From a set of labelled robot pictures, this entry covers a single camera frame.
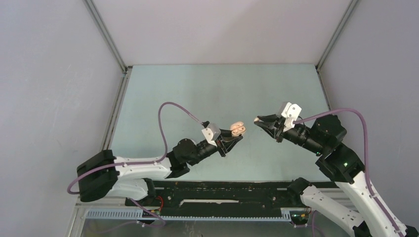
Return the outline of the beige earbud charging case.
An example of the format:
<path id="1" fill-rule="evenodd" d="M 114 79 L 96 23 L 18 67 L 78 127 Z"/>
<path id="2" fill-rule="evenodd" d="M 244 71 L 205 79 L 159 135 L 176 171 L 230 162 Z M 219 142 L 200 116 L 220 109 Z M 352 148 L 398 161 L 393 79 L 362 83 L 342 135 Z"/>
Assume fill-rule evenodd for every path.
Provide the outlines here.
<path id="1" fill-rule="evenodd" d="M 230 131 L 233 137 L 242 136 L 246 132 L 246 127 L 242 121 L 238 121 L 230 126 Z"/>

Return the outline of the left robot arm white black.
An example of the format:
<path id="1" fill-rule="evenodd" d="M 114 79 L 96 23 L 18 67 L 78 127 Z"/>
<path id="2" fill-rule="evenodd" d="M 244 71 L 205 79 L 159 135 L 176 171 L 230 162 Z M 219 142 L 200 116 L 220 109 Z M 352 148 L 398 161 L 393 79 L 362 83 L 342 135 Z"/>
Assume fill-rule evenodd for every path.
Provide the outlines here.
<path id="1" fill-rule="evenodd" d="M 204 128 L 203 141 L 182 139 L 162 160 L 123 158 L 114 156 L 112 150 L 102 150 L 77 167 L 80 199 L 92 202 L 126 197 L 152 205 L 156 199 L 153 180 L 178 178 L 216 153 L 225 157 L 242 140 L 245 130 L 243 126 L 220 131 Z"/>

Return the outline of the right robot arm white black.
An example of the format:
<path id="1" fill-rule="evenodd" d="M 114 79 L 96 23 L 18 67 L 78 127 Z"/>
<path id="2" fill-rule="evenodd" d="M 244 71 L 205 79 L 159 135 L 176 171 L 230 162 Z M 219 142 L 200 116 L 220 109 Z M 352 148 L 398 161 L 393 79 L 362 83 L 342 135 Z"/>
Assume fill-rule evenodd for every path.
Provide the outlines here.
<path id="1" fill-rule="evenodd" d="M 288 202 L 293 206 L 313 207 L 340 226 L 351 237 L 417 237 L 415 227 L 403 224 L 384 203 L 366 178 L 367 167 L 345 144 L 347 131 L 336 115 L 322 113 L 312 116 L 311 128 L 299 120 L 291 129 L 286 119 L 276 114 L 257 116 L 254 124 L 278 143 L 288 140 L 318 156 L 315 164 L 351 200 L 350 210 L 326 197 L 314 184 L 300 177 L 287 188 Z"/>

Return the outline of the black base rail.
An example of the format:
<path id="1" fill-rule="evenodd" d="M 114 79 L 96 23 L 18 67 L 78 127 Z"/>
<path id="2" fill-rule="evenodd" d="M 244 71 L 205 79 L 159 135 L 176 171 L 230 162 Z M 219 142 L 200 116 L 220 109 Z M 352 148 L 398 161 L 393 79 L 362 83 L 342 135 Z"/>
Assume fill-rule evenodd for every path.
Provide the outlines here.
<path id="1" fill-rule="evenodd" d="M 290 182 L 154 181 L 138 201 L 167 216 L 278 217 L 286 208 L 311 209 L 287 191 Z"/>

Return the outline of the left aluminium frame post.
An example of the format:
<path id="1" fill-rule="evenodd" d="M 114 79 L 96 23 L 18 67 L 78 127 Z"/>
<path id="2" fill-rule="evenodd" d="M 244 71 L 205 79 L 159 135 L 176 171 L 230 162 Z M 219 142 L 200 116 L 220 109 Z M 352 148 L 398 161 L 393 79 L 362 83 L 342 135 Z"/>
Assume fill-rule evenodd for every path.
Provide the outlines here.
<path id="1" fill-rule="evenodd" d="M 93 19 L 93 22 L 95 23 L 97 29 L 99 30 L 104 42 L 108 46 L 120 70 L 122 71 L 123 74 L 125 74 L 128 69 L 128 66 L 124 62 L 95 2 L 93 0 L 83 0 L 83 3 L 85 4 L 88 12 L 90 13 Z"/>

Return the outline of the aluminium frame post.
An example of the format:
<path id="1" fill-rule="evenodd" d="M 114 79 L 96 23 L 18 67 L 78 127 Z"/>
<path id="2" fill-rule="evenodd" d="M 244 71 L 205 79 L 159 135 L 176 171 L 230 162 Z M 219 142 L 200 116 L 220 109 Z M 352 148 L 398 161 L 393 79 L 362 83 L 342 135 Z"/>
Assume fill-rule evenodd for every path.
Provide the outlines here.
<path id="1" fill-rule="evenodd" d="M 345 26 L 347 25 L 348 21 L 350 20 L 351 16 L 355 12 L 357 6 L 359 5 L 360 0 L 351 0 L 343 13 L 341 19 L 338 22 L 337 27 L 335 28 L 326 48 L 323 50 L 317 64 L 316 64 L 316 71 L 319 73 L 324 66 L 329 54 L 331 53 L 332 49 L 334 48 L 335 44 L 339 40 L 340 35 L 343 33 Z"/>
<path id="2" fill-rule="evenodd" d="M 128 69 L 128 66 L 124 62 L 95 2 L 93 0 L 83 0 L 83 3 L 85 4 L 88 12 L 90 13 L 93 19 L 93 22 L 95 23 L 97 29 L 99 30 L 104 42 L 108 46 L 120 70 L 122 71 L 123 74 L 125 74 Z"/>

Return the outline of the right aluminium frame post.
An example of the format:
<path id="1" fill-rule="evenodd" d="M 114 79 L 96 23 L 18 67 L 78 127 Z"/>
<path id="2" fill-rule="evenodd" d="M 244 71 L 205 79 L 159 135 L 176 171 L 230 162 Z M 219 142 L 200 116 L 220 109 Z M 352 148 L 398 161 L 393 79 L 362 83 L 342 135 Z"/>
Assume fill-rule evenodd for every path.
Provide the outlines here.
<path id="1" fill-rule="evenodd" d="M 357 6 L 359 5 L 360 0 L 351 0 L 343 13 L 341 19 L 338 22 L 337 27 L 335 28 L 326 48 L 323 50 L 317 64 L 316 64 L 316 71 L 319 73 L 324 66 L 329 54 L 331 53 L 332 49 L 334 48 L 335 44 L 339 40 L 340 35 L 343 33 L 345 26 L 347 25 L 348 21 L 350 20 L 351 16 L 355 12 Z"/>

